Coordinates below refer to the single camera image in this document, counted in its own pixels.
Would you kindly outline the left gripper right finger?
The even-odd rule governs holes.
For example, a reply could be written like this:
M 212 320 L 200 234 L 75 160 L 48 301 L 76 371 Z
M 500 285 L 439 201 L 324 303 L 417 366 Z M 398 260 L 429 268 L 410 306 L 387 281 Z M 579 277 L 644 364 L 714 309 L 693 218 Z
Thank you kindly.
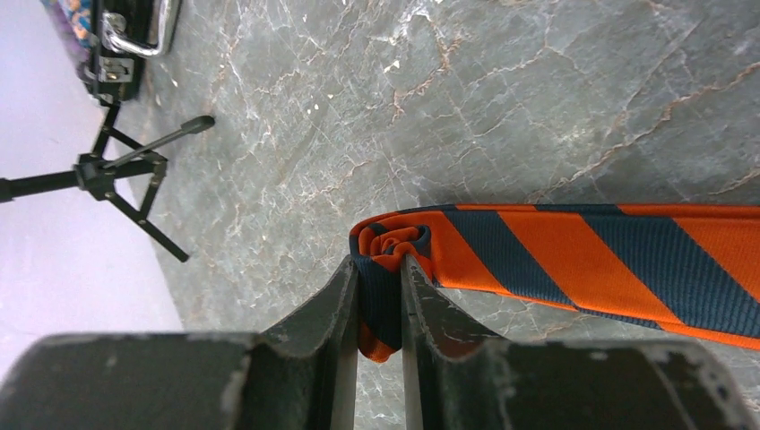
M 515 342 L 401 269 L 409 429 L 751 429 L 727 369 L 671 340 Z

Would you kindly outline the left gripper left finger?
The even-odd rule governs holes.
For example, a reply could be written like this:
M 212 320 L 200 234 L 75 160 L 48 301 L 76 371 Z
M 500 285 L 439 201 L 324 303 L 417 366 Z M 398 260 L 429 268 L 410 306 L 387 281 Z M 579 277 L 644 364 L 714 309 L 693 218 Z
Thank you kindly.
M 4 429 L 350 429 L 358 269 L 262 332 L 66 333 L 1 386 Z

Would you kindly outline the orange navy striped tie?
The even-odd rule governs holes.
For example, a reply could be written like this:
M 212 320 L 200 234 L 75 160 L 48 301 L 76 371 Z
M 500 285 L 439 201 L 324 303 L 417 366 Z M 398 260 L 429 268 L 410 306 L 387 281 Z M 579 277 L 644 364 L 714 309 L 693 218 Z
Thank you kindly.
M 437 286 L 759 346 L 759 209 L 724 204 L 448 204 L 355 225 L 359 351 L 402 346 L 401 270 Z

